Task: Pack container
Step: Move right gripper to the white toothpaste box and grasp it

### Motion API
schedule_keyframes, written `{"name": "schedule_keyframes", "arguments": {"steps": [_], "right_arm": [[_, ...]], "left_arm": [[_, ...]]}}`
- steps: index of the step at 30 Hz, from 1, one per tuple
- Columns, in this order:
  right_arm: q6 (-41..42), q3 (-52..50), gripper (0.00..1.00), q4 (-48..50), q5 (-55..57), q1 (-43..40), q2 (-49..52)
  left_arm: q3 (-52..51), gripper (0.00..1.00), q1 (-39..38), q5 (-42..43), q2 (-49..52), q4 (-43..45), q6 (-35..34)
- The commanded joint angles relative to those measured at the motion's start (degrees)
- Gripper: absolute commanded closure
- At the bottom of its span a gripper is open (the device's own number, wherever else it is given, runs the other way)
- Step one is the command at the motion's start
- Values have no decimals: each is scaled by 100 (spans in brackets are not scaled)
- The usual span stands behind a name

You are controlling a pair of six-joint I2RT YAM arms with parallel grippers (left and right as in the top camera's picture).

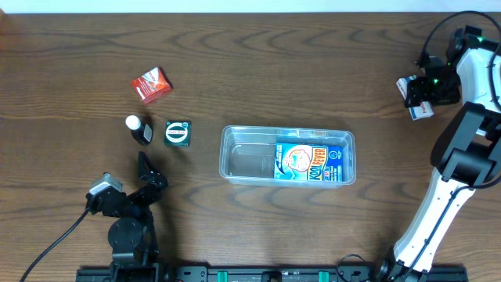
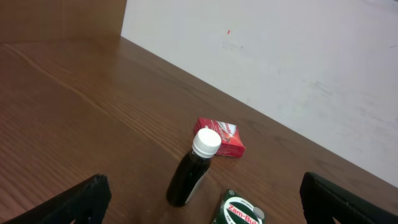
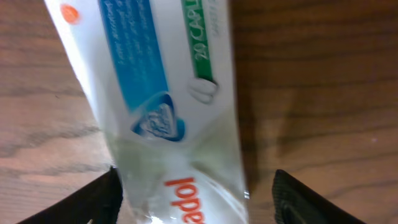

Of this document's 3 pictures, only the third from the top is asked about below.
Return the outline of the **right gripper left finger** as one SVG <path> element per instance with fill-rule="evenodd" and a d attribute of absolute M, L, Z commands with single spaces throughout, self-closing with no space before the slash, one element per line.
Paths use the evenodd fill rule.
<path fill-rule="evenodd" d="M 19 224 L 116 224 L 123 201 L 118 170 L 107 173 Z"/>

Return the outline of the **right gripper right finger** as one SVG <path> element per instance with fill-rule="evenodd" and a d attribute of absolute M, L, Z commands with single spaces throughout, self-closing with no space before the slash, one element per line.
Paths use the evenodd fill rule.
<path fill-rule="evenodd" d="M 282 169 L 275 172 L 272 198 L 277 224 L 364 224 Z"/>

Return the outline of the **white Panadol box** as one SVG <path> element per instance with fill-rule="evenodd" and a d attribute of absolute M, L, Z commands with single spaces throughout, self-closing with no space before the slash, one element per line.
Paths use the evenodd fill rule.
<path fill-rule="evenodd" d="M 227 0 L 45 0 L 137 223 L 248 222 Z"/>

